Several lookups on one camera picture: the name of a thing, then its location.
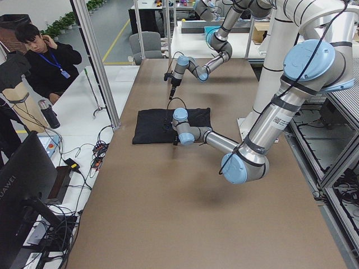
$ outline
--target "man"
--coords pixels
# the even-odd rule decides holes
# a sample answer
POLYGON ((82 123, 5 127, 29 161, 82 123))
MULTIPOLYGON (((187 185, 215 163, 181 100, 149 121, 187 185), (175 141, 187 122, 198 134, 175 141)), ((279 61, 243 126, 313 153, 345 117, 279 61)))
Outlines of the man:
POLYGON ((41 35, 32 24, 20 24, 15 36, 29 49, 25 54, 31 65, 30 75, 26 77, 28 83, 39 95, 56 103, 79 75, 74 64, 81 63, 80 53, 70 45, 41 35))

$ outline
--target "folded black fabric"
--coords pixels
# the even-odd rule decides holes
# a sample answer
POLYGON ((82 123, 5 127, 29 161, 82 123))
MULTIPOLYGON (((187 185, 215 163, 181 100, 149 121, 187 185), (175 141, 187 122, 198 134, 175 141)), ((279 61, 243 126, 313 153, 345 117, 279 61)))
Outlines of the folded black fabric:
MULTIPOLYGON (((187 109, 191 126, 211 127, 210 108, 187 109)), ((132 144, 172 143, 176 132, 172 129, 174 109, 141 110, 132 144)))

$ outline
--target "white wall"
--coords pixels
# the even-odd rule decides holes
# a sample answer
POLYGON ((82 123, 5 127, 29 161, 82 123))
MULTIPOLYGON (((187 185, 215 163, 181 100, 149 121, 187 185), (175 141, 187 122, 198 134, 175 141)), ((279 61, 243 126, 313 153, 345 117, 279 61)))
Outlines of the white wall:
POLYGON ((72 11, 69 0, 2 0, 0 16, 4 14, 28 14, 31 22, 44 30, 46 21, 52 24, 60 16, 72 11))

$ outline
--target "computer monitor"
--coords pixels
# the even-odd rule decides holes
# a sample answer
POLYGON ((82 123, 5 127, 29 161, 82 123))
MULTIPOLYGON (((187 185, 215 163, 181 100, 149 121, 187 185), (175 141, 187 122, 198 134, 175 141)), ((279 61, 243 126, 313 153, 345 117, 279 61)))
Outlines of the computer monitor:
POLYGON ((0 265, 11 267, 39 214, 56 222, 44 206, 57 171, 35 132, 0 170, 0 265))

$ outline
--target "black jacket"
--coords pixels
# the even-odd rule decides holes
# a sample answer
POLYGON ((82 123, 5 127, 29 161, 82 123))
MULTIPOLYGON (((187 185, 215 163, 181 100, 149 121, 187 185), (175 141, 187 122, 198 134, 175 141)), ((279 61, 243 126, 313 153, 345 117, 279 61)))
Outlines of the black jacket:
MULTIPOLYGON (((22 124, 16 113, 0 98, 0 151, 10 156, 15 152, 21 141, 15 132, 10 120, 15 120, 22 124)), ((3 165, 0 152, 0 167, 3 165)))
POLYGON ((65 78, 58 67, 45 61, 36 52, 29 50, 25 54, 31 65, 30 75, 26 79, 33 90, 45 98, 49 98, 49 94, 52 92, 64 92, 79 75, 74 64, 81 63, 81 54, 73 50, 70 45, 59 42, 56 42, 56 44, 57 49, 49 48, 43 55, 50 62, 55 63, 50 54, 51 50, 62 69, 70 74, 69 78, 65 78))

